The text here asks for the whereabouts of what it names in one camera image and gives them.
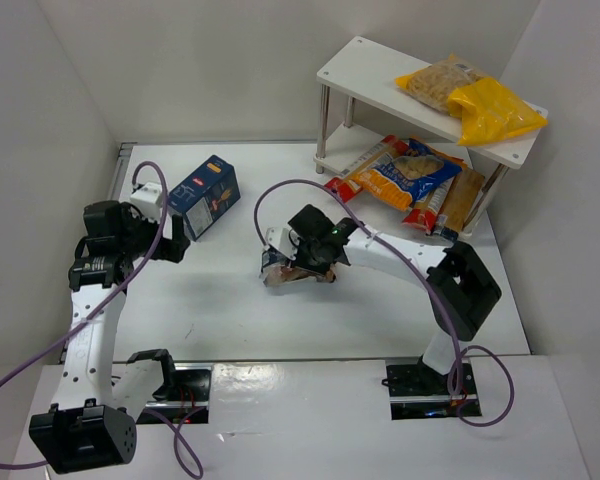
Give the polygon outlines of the tricolour fusilli pasta bag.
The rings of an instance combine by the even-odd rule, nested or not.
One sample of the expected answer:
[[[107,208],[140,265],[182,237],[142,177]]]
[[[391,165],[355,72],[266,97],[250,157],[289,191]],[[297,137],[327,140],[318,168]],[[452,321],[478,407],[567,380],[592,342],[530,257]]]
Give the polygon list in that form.
[[[291,261],[286,259],[279,252],[275,251],[274,249],[265,250],[261,255],[260,279],[268,288],[279,287],[286,283],[305,280],[313,280],[318,283],[333,283],[336,280],[336,275],[333,269],[330,269],[333,271],[332,280],[291,280],[290,273],[294,268],[299,267],[292,266]]]

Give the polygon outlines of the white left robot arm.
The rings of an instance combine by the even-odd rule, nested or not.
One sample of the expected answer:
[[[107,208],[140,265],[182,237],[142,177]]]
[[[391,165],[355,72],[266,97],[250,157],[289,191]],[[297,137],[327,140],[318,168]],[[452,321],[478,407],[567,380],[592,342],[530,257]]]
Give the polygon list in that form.
[[[181,216],[157,209],[145,216],[129,202],[85,207],[86,235],[76,248],[68,278],[73,320],[58,388],[47,412],[32,416],[29,436],[51,469],[71,474],[128,464],[137,448],[136,423],[146,403],[173,384],[169,352],[136,352],[113,377],[117,327],[135,260],[180,262],[190,245]]]

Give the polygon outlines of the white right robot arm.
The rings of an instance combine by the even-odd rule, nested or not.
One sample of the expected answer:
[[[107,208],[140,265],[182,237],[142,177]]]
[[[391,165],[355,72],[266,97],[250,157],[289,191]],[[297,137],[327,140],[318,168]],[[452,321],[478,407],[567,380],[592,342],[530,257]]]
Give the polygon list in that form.
[[[447,378],[462,379],[460,354],[468,350],[499,302],[502,290],[475,249],[462,241],[434,247],[388,235],[350,217],[334,223],[307,205],[288,222],[297,238],[295,263],[321,272],[336,264],[373,269],[422,288],[438,331],[421,362]]]

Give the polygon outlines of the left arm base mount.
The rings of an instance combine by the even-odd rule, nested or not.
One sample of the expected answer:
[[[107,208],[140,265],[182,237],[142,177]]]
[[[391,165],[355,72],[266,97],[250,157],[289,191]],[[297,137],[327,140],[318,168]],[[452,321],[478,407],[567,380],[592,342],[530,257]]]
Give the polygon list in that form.
[[[212,365],[175,364],[175,385],[165,393],[154,394],[146,408],[155,410],[177,425],[186,415],[185,424],[207,424],[211,396]]]

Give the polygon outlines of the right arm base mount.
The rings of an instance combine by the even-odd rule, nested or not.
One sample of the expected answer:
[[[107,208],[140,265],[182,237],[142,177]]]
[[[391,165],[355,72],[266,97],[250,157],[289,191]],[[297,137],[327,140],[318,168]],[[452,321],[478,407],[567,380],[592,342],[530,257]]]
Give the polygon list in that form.
[[[463,375],[461,392],[451,396],[446,376],[431,370],[420,360],[388,363],[381,384],[388,391],[391,419],[457,418],[458,408],[465,417],[481,417],[477,387],[469,362],[463,363]]]

